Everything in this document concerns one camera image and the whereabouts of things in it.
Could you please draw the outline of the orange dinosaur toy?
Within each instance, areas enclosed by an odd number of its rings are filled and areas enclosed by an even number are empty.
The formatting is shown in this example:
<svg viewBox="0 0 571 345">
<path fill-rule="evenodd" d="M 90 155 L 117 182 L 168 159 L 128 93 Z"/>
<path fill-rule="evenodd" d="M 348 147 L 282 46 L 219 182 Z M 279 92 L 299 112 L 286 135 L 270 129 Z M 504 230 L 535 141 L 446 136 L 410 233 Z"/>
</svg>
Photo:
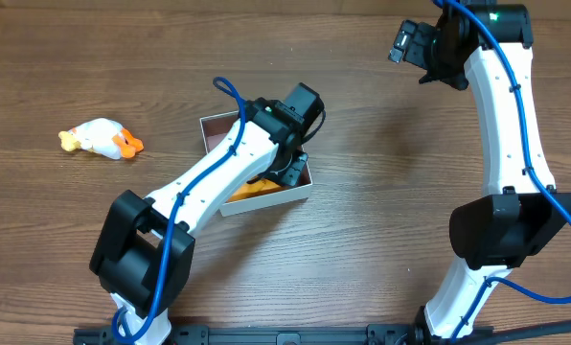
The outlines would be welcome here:
<svg viewBox="0 0 571 345">
<path fill-rule="evenodd" d="M 271 180 L 261 179 L 251 184 L 245 183 L 242 185 L 232 194 L 232 196 L 228 199 L 228 202 L 235 202 L 256 196 L 268 195 L 280 192 L 283 189 L 283 186 L 280 186 Z"/>
</svg>

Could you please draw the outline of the white orange plush duck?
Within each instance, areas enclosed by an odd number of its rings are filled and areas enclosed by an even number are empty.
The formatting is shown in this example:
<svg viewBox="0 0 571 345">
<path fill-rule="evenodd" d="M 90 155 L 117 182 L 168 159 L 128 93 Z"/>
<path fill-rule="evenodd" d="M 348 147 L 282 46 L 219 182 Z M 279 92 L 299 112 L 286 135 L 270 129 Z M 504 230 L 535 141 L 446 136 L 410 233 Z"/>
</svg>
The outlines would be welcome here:
<svg viewBox="0 0 571 345">
<path fill-rule="evenodd" d="M 60 146 L 68 152 L 86 150 L 113 160 L 134 158 L 143 142 L 120 123 L 98 118 L 58 134 Z"/>
</svg>

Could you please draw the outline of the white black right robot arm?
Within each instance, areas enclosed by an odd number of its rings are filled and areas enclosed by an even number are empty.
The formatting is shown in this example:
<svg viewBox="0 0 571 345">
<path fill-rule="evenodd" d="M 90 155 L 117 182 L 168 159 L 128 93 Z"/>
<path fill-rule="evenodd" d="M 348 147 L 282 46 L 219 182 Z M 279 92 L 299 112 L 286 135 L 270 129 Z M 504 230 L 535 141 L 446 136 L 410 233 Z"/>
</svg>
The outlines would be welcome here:
<svg viewBox="0 0 571 345">
<path fill-rule="evenodd" d="M 531 85 L 533 32 L 521 4 L 444 1 L 436 24 L 406 20 L 389 58 L 473 94 L 482 140 L 479 199 L 449 219 L 454 259 L 409 332 L 413 344 L 475 339 L 474 320 L 498 282 L 536 255 L 571 216 L 540 141 Z"/>
</svg>

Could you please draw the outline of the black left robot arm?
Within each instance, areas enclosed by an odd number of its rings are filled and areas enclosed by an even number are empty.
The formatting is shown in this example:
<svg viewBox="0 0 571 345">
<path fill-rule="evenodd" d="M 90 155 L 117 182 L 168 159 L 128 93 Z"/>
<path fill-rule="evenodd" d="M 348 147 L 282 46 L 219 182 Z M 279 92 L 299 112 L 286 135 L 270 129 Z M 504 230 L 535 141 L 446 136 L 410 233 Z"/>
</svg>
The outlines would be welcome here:
<svg viewBox="0 0 571 345">
<path fill-rule="evenodd" d="M 298 183 L 301 146 L 312 123 L 324 120 L 323 102 L 289 96 L 239 104 L 230 131 L 191 169 L 146 197 L 125 191 L 111 204 L 89 268 L 117 305 L 116 343 L 165 342 L 168 308 L 190 275 L 194 234 L 241 187 Z"/>
</svg>

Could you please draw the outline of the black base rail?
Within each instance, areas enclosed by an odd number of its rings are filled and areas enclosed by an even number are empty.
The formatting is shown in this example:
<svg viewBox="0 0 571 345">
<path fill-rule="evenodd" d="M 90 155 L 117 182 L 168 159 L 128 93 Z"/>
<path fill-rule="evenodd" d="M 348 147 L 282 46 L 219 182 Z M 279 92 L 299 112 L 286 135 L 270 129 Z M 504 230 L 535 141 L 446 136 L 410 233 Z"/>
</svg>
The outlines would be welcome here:
<svg viewBox="0 0 571 345">
<path fill-rule="evenodd" d="M 363 345 L 405 344 L 410 327 L 370 324 L 366 327 L 210 328 L 175 325 L 165 342 L 177 345 Z"/>
</svg>

